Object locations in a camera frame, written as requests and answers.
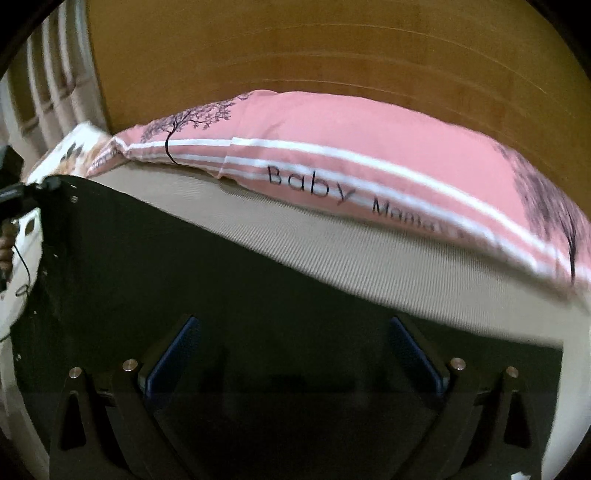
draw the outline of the tree illustration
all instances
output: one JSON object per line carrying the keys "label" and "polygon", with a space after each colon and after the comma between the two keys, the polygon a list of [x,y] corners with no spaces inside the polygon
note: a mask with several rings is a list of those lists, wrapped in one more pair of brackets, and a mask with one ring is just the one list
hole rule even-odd
{"label": "tree illustration", "polygon": [[249,97],[250,93],[244,93],[233,99],[188,108],[187,110],[175,113],[174,115],[154,120],[150,122],[144,130],[141,141],[146,142],[160,133],[168,133],[166,140],[164,141],[164,151],[170,160],[178,165],[168,149],[168,142],[176,132],[180,132],[189,124],[193,124],[193,128],[207,130],[210,126],[218,123],[220,120],[230,120],[232,117],[231,107],[236,103],[236,100],[246,100]]}
{"label": "tree illustration", "polygon": [[555,233],[565,239],[569,248],[570,278],[574,284],[578,254],[583,249],[591,252],[589,220],[565,192],[542,175],[519,152],[501,144],[497,146],[497,150],[513,167],[515,187],[521,196],[531,229],[546,241]]}

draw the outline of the pillowcase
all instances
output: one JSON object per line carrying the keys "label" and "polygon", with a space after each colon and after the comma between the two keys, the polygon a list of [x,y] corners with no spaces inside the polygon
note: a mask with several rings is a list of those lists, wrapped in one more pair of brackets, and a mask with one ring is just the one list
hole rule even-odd
{"label": "pillowcase", "polygon": [[591,284],[589,220],[564,192],[492,138],[396,105],[257,90],[127,129],[88,174],[126,160],[200,168],[473,246],[556,284]]}

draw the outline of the pillow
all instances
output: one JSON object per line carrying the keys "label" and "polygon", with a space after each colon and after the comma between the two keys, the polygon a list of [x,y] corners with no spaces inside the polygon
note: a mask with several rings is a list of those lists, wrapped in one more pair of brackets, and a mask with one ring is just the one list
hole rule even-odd
{"label": "pillow", "polygon": [[88,173],[126,160],[200,168],[295,205],[476,247],[556,284],[591,283],[589,220],[564,192],[492,138],[399,106],[257,90],[127,129]]}

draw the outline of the metal bolt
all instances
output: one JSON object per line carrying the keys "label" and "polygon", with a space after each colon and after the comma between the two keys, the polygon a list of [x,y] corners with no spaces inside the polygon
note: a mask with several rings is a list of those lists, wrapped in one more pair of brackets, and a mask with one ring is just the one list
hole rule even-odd
{"label": "metal bolt", "polygon": [[80,367],[74,367],[70,370],[70,378],[78,378],[82,373],[82,369]]}
{"label": "metal bolt", "polygon": [[464,370],[466,368],[466,362],[461,358],[452,358],[449,364],[454,370]]}
{"label": "metal bolt", "polygon": [[138,368],[138,361],[134,360],[133,358],[123,362],[123,370],[125,370],[126,372],[132,372],[136,368]]}
{"label": "metal bolt", "polygon": [[507,375],[513,378],[517,378],[519,376],[519,370],[517,370],[515,367],[507,367],[505,372],[507,372]]}

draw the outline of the wooden wall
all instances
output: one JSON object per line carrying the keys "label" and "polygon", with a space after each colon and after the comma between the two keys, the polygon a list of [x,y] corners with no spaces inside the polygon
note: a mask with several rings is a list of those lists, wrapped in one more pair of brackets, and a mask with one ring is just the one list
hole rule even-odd
{"label": "wooden wall", "polygon": [[113,131],[253,89],[359,95],[484,132],[591,215],[591,82],[525,0],[89,0]]}

